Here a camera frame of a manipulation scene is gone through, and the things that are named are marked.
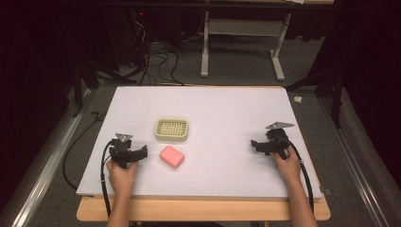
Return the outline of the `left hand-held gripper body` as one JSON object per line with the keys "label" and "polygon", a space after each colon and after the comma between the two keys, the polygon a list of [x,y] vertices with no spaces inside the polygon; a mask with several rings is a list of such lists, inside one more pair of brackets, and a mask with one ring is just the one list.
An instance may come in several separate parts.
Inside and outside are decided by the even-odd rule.
{"label": "left hand-held gripper body", "polygon": [[131,135],[117,133],[110,148],[112,160],[124,169],[128,168],[128,164],[139,161],[138,153],[131,150],[131,139]]}

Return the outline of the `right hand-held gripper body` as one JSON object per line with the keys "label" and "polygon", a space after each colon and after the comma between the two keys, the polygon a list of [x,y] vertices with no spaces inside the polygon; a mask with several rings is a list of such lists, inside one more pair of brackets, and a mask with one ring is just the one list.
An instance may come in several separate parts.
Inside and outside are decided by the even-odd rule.
{"label": "right hand-held gripper body", "polygon": [[269,153],[276,152],[279,156],[286,160],[289,156],[287,148],[290,146],[285,128],[293,127],[291,123],[274,122],[267,126],[267,137],[269,140]]}

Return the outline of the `person's left hand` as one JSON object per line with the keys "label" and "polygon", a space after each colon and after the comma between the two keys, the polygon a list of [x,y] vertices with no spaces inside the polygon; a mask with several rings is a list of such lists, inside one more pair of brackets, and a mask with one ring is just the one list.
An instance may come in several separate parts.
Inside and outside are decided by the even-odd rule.
{"label": "person's left hand", "polygon": [[138,166],[137,162],[129,168],[122,168],[116,162],[110,160],[106,167],[109,171],[109,180],[117,197],[130,197],[135,183],[135,173]]}

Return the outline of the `person's right hand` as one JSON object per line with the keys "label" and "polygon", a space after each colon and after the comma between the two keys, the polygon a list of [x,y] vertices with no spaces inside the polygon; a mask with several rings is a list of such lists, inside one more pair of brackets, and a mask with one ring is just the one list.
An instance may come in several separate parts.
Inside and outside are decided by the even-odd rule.
{"label": "person's right hand", "polygon": [[301,181],[300,162],[293,147],[288,147],[287,152],[288,157],[286,160],[283,160],[277,153],[273,154],[273,158],[286,183],[299,183]]}

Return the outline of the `pink soap bar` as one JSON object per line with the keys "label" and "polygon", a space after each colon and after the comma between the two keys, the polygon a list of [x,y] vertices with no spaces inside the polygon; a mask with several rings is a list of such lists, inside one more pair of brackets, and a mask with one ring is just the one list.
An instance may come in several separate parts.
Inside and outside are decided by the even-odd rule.
{"label": "pink soap bar", "polygon": [[160,158],[168,165],[178,168],[184,160],[184,155],[172,146],[166,146],[160,153]]}

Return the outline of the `cream slotted soap dish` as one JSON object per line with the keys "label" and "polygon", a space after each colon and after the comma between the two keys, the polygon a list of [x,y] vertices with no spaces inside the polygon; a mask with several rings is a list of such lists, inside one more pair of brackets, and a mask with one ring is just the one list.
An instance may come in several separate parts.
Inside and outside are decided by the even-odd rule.
{"label": "cream slotted soap dish", "polygon": [[188,137],[185,119],[161,118],[156,123],[155,137],[159,141],[184,142]]}

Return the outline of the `white table mat board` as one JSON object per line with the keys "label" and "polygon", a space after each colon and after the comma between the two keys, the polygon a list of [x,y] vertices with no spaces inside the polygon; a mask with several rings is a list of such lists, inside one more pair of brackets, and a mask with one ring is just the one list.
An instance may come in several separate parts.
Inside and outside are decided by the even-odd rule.
{"label": "white table mat board", "polygon": [[[187,140],[173,146],[184,155],[178,168],[160,158],[166,147],[155,137],[161,118],[185,119],[189,125]],[[267,126],[274,122],[293,124],[286,133],[305,163],[310,194],[320,199],[319,180],[281,87],[117,88],[77,192],[100,194],[109,182],[100,168],[103,150],[124,133],[132,136],[133,148],[148,146],[136,172],[136,196],[284,199],[288,192],[276,163],[251,145],[251,140],[266,141]]]}

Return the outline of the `black stand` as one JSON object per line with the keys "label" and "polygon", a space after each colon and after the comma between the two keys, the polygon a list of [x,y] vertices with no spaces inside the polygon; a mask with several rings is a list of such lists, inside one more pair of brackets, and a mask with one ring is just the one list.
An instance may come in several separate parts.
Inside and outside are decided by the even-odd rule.
{"label": "black stand", "polygon": [[312,73],[289,86],[288,92],[293,92],[303,86],[316,85],[316,97],[332,97],[331,118],[337,128],[340,128],[340,106],[342,93],[342,72],[336,67],[328,67]]}
{"label": "black stand", "polygon": [[74,67],[74,98],[75,109],[73,116],[77,117],[83,110],[82,83],[85,83],[89,90],[96,90],[99,87],[97,76],[103,73],[111,79],[119,82],[134,84],[134,80],[125,78],[113,70],[104,68],[89,60],[80,60]]}

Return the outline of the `wooden table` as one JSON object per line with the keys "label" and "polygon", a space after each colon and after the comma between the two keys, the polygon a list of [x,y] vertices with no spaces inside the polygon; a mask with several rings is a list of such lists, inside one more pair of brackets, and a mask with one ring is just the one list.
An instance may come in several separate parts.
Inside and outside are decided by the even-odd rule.
{"label": "wooden table", "polygon": [[[101,192],[80,195],[77,217],[81,221],[103,221],[107,217]],[[331,213],[324,195],[315,201],[315,217],[327,220]],[[139,221],[213,221],[213,220],[287,220],[288,196],[284,199],[220,197],[139,197],[131,200],[132,220]]]}

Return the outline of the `silver metal rail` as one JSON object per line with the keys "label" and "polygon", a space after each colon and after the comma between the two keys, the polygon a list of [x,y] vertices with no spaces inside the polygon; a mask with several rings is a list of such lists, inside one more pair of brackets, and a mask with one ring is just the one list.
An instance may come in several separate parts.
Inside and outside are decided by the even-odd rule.
{"label": "silver metal rail", "polygon": [[367,182],[351,147],[349,146],[342,130],[336,125],[334,120],[332,119],[331,109],[329,107],[328,102],[325,98],[318,97],[318,102],[320,104],[321,109],[323,110],[329,124],[335,133],[337,140],[340,143],[340,150],[343,159],[347,165],[349,173],[355,183],[358,194],[361,197],[366,210],[368,211],[371,220],[375,227],[391,227],[390,223],[386,219],[379,203],[377,197]]}
{"label": "silver metal rail", "polygon": [[27,227],[30,223],[67,151],[82,118],[81,112],[87,107],[92,96],[93,92],[90,89],[83,90],[82,109],[77,116],[73,116],[74,95],[72,91],[67,94],[70,100],[67,111],[50,133],[17,189],[11,195],[5,210],[0,214],[0,227]]}

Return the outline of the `white metal desk frame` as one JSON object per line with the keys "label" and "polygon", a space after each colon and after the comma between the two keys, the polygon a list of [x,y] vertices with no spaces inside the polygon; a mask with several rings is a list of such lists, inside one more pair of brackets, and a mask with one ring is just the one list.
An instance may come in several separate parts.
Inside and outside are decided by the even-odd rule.
{"label": "white metal desk frame", "polygon": [[287,34],[291,14],[287,13],[282,21],[255,21],[245,19],[212,19],[209,12],[203,13],[203,48],[201,54],[200,76],[209,75],[209,36],[239,35],[253,37],[276,37],[277,45],[269,51],[276,79],[284,81],[285,75],[279,61],[279,53]]}

